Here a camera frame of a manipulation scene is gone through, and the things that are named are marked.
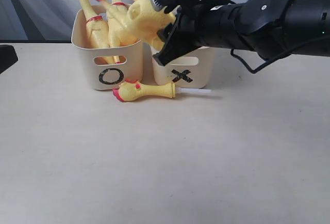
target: table surface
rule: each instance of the table surface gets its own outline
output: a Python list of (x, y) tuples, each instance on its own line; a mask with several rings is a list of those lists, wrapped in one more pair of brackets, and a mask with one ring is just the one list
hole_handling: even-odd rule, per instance
[(329, 58), (252, 75), (219, 50), (211, 96), (121, 103), (87, 85), (71, 44), (13, 45), (0, 223), (330, 223)]

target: rubber chicken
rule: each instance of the rubber chicken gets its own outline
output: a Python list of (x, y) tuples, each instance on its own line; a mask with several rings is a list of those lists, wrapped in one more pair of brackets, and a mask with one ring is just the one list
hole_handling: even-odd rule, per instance
[(175, 87), (173, 82), (163, 86), (149, 86), (140, 83), (139, 81), (130, 82), (125, 81), (119, 85), (119, 89), (112, 90), (113, 95), (121, 102), (134, 101), (144, 96), (159, 96), (165, 98), (175, 98), (176, 94), (210, 94), (208, 89), (187, 89)]
[(129, 33), (158, 51), (162, 49), (164, 43), (157, 36), (157, 32), (160, 29), (164, 29), (169, 23), (175, 22), (174, 14), (155, 11), (151, 0), (134, 0), (126, 14), (118, 11), (117, 7), (109, 4), (106, 0), (97, 1), (101, 2), (107, 11)]
[[(107, 5), (113, 5), (118, 12), (127, 14), (128, 8), (122, 0), (111, 0), (112, 4), (107, 0), (103, 0)], [(127, 29), (120, 25), (120, 23), (107, 11), (107, 18), (109, 24), (109, 44), (110, 47), (129, 46), (138, 41), (138, 39), (130, 34)], [(114, 56), (115, 63), (121, 63), (119, 56)]]
[[(109, 26), (107, 21), (103, 20), (102, 16), (96, 14), (89, 0), (79, 0), (79, 2), (87, 20), (86, 30), (89, 47), (94, 49), (110, 47), (108, 41)], [(102, 57), (102, 59), (107, 64), (114, 64), (112, 56), (105, 56)]]

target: black letter x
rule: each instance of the black letter x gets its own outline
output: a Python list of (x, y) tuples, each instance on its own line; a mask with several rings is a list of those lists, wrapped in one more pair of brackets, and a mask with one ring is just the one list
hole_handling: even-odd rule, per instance
[(184, 70), (182, 73), (180, 73), (173, 69), (172, 73), (177, 75), (177, 77), (172, 80), (174, 83), (178, 82), (180, 79), (184, 79), (188, 83), (192, 82), (192, 79), (187, 76), (187, 74), (191, 73), (189, 70)]

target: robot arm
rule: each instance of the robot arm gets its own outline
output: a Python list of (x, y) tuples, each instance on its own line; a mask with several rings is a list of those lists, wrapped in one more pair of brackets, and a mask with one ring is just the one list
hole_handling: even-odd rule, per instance
[[(158, 32), (165, 45), (154, 58), (163, 66), (202, 46), (231, 49), (251, 73), (291, 54), (330, 56), (330, 0), (152, 1), (156, 11), (179, 6), (175, 23)], [(252, 69), (234, 50), (265, 62)]]

